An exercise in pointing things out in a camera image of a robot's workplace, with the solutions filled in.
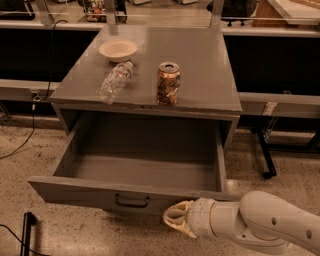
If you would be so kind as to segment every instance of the terrazzo floor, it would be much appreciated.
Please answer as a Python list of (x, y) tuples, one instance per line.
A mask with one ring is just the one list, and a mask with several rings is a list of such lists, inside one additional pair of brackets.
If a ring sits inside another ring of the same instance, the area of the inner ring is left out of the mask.
[[(263, 255), (229, 240), (194, 240), (165, 226), (159, 216), (110, 213), (101, 209), (46, 204), (27, 179), (49, 175), (66, 135), (55, 118), (37, 117), (29, 142), (16, 154), (0, 160), (0, 224), (19, 237), (23, 214), (37, 218), (32, 228), (31, 248), (54, 256), (122, 255)], [(13, 116), (0, 128), (0, 156), (12, 152), (31, 133), (32, 120)], [(312, 134), (273, 133), (273, 140), (299, 139)], [(278, 176), (264, 180), (265, 162), (258, 139), (247, 130), (237, 130), (226, 153), (227, 189), (242, 196), (261, 190), (279, 196), (313, 214), (320, 214), (319, 155), (272, 152)], [(0, 255), (20, 255), (20, 243), (0, 227)], [(313, 255), (292, 245), (284, 255)]]

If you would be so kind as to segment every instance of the white bowl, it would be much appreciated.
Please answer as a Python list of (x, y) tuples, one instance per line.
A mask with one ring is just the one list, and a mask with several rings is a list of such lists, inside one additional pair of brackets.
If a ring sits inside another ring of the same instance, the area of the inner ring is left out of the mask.
[(111, 40), (99, 47), (99, 52), (115, 63), (125, 62), (137, 51), (137, 44), (126, 39)]

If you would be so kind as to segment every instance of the drawer handle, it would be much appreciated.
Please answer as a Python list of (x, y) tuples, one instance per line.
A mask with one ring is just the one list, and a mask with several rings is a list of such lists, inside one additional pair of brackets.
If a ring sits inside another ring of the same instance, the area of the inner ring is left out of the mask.
[(114, 202), (116, 205), (121, 207), (129, 207), (129, 208), (146, 208), (149, 204), (149, 197), (147, 196), (144, 199), (144, 204), (128, 204), (128, 203), (121, 203), (119, 201), (119, 194), (115, 194), (114, 196)]

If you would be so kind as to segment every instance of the gray cabinet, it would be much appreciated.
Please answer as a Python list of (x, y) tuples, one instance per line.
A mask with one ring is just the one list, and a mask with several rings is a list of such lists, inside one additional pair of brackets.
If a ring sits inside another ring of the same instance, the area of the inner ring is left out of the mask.
[[(241, 107), (221, 32), (117, 26), (114, 36), (113, 29), (99, 32), (52, 95), (68, 138), (52, 176), (30, 177), (30, 184), (48, 203), (151, 214), (186, 199), (235, 199), (225, 193), (224, 151)], [(139, 50), (132, 58), (135, 75), (109, 106), (95, 92), (114, 64), (97, 48), (119, 35), (136, 41)], [(194, 44), (183, 45), (189, 39)], [(164, 51), (160, 45), (169, 42)], [(156, 102), (157, 66), (165, 52), (181, 63), (184, 76), (174, 107)], [(191, 60), (200, 61), (198, 67)]]

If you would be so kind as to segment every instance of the cabinet top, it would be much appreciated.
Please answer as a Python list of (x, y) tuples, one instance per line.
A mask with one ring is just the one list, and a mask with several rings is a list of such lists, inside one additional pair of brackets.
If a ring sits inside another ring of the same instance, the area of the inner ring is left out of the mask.
[[(206, 110), (240, 112), (224, 39), (219, 28), (147, 27), (105, 25), (52, 94), (56, 103), (90, 104), (107, 109), (96, 90), (116, 65), (102, 56), (99, 46), (114, 39), (129, 39), (138, 45), (132, 56), (133, 76), (112, 108), (140, 106), (176, 112)], [(157, 103), (157, 71), (162, 62), (179, 65), (181, 87), (173, 107)]]

